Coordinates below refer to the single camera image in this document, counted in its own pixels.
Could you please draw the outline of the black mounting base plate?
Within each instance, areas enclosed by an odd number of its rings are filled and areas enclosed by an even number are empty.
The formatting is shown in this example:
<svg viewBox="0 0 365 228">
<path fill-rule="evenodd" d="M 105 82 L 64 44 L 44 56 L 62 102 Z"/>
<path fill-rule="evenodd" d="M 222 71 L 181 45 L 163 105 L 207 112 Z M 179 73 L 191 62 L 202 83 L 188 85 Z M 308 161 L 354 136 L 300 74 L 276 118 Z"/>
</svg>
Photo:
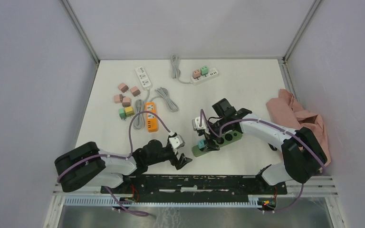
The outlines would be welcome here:
<svg viewBox="0 0 365 228">
<path fill-rule="evenodd" d="M 268 185 L 261 177 L 244 175 L 126 176 L 110 190 L 115 195 L 132 195 L 139 203 L 236 203 L 248 196 L 276 196 L 288 193 L 285 182 Z"/>
</svg>

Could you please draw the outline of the yellow USB adapter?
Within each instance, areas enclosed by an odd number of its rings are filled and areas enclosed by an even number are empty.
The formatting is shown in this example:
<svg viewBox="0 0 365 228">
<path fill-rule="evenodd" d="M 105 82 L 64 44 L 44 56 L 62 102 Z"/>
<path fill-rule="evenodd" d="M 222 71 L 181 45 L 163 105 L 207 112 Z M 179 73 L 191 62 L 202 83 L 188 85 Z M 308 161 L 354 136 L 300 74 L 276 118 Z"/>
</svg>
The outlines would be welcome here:
<svg viewBox="0 0 365 228">
<path fill-rule="evenodd" d="M 134 108 L 132 106 L 125 107 L 124 111 L 125 111 L 126 117 L 130 117 L 130 116 L 135 115 Z"/>
</svg>

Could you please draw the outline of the mint adapter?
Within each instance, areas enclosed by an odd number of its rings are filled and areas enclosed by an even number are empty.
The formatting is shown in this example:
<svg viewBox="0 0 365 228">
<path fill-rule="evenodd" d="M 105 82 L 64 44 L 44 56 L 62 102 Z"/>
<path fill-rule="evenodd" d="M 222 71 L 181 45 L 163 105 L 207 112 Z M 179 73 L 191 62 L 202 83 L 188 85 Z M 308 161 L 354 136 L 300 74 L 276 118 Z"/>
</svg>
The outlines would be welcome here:
<svg viewBox="0 0 365 228">
<path fill-rule="evenodd" d="M 126 119 L 126 113 L 125 113 L 124 108 L 118 109 L 118 115 L 119 115 L 120 119 L 122 119 L 122 120 Z"/>
</svg>

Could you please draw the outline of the orange power strip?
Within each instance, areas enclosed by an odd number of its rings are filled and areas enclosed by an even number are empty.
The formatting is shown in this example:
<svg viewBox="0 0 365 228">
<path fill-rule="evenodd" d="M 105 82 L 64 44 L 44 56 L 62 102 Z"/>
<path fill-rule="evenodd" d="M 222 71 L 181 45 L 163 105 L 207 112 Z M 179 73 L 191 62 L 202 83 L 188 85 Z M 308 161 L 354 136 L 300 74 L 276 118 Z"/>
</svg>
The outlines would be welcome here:
<svg viewBox="0 0 365 228">
<path fill-rule="evenodd" d="M 146 103 L 145 110 L 150 112 L 146 113 L 146 127 L 148 132 L 153 133 L 158 131 L 158 118 L 154 115 L 157 114 L 155 103 Z"/>
</svg>

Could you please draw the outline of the pink cloth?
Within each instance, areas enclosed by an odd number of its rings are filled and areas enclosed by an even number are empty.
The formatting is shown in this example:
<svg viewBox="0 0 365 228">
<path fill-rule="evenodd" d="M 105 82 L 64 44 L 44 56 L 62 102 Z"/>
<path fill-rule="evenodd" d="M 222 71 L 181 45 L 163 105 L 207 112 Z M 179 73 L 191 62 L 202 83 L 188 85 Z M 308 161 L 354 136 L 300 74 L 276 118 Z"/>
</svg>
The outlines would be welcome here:
<svg viewBox="0 0 365 228">
<path fill-rule="evenodd" d="M 278 97 L 270 99 L 266 103 L 266 108 L 271 121 L 276 124 L 297 130 L 302 127 L 310 129 L 327 157 L 325 166 L 331 163 L 327 131 L 320 114 L 304 109 L 294 95 L 286 89 L 280 89 Z"/>
</svg>

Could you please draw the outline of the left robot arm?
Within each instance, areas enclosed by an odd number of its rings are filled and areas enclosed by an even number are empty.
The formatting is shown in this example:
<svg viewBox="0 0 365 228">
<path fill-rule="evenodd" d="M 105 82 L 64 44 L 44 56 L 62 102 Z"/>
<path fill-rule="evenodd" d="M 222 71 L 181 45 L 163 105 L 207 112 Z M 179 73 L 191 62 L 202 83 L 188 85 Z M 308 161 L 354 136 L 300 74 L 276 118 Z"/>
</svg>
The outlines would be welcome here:
<svg viewBox="0 0 365 228">
<path fill-rule="evenodd" d="M 108 186 L 119 193 L 130 189 L 126 176 L 137 176 L 149 166 L 169 161 L 177 170 L 192 161 L 177 149 L 184 142 L 179 137 L 170 138 L 165 146 L 159 140 L 150 140 L 136 149 L 129 158 L 119 154 L 101 153 L 95 142 L 87 142 L 56 158 L 57 182 L 64 192 L 74 192 L 84 186 Z"/>
</svg>

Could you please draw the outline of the teal USB adapter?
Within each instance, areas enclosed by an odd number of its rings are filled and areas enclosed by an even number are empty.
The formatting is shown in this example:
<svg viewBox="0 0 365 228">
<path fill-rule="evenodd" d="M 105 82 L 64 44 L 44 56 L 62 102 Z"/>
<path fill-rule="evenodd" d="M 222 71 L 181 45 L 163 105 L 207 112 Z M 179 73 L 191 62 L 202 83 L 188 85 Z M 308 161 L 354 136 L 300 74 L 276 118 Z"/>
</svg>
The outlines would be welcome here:
<svg viewBox="0 0 365 228">
<path fill-rule="evenodd" d="M 204 149 L 206 144 L 205 144 L 205 140 L 202 139 L 202 140 L 199 140 L 198 143 L 197 143 L 197 146 L 200 150 Z"/>
</svg>

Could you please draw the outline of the green adapter on far strip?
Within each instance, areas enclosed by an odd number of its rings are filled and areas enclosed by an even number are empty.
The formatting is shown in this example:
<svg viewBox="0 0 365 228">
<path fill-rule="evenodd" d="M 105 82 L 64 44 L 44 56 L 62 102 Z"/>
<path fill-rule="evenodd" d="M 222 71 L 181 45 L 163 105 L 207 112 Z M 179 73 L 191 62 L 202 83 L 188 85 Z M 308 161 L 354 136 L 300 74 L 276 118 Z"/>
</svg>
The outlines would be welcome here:
<svg viewBox="0 0 365 228">
<path fill-rule="evenodd" d="M 200 74 L 201 74 L 201 76 L 206 75 L 208 73 L 209 73 L 208 66 L 203 66 L 203 67 L 200 68 Z"/>
</svg>

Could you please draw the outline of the white power strip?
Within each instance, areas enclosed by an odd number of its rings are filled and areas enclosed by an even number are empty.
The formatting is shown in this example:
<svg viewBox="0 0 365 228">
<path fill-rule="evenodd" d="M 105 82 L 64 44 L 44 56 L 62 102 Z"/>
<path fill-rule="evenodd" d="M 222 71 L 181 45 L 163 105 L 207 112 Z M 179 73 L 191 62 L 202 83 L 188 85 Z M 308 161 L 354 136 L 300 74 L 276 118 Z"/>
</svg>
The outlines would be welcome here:
<svg viewBox="0 0 365 228">
<path fill-rule="evenodd" d="M 140 66 L 135 69 L 135 72 L 138 76 L 139 82 L 140 82 L 143 90 L 145 90 L 145 91 L 150 90 L 153 87 L 153 84 L 152 84 L 150 78 L 148 77 L 145 69 L 142 66 Z"/>
<path fill-rule="evenodd" d="M 210 68 L 209 73 L 203 76 L 200 76 L 197 79 L 192 79 L 192 76 L 190 77 L 191 83 L 195 85 L 199 85 L 201 83 L 207 82 L 211 79 L 217 78 L 219 76 L 219 71 L 216 68 Z"/>
</svg>

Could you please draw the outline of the green power strip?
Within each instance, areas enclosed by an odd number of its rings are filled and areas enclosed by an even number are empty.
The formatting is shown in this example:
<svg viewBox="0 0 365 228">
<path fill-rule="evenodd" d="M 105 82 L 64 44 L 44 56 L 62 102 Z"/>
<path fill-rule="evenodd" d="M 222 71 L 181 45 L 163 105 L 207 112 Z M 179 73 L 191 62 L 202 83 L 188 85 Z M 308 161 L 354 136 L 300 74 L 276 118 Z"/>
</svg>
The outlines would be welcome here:
<svg viewBox="0 0 365 228">
<path fill-rule="evenodd" d="M 231 131 L 222 135 L 221 138 L 211 138 L 210 135 L 205 135 L 205 138 L 200 139 L 195 146 L 192 147 L 192 153 L 195 157 L 203 156 L 213 151 L 219 151 L 222 147 L 237 142 L 242 139 L 242 133 Z"/>
</svg>

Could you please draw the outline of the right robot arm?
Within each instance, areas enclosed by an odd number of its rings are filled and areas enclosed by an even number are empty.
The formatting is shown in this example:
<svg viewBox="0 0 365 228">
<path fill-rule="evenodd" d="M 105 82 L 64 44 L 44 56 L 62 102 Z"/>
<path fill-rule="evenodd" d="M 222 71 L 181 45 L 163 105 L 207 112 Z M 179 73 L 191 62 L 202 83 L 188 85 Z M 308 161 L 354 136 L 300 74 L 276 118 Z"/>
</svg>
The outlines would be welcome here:
<svg viewBox="0 0 365 228">
<path fill-rule="evenodd" d="M 217 114 L 216 122 L 209 122 L 203 110 L 192 121 L 193 129 L 199 136 L 204 136 L 203 144 L 199 146 L 201 152 L 220 150 L 220 140 L 227 142 L 227 134 L 239 132 L 255 136 L 265 141 L 272 150 L 282 153 L 282 162 L 269 165 L 256 175 L 258 192 L 267 194 L 278 183 L 289 180 L 304 184 L 326 170 L 328 158 L 310 129 L 302 127 L 296 130 L 263 120 L 246 108 L 236 110 L 225 98 L 212 107 Z"/>
</svg>

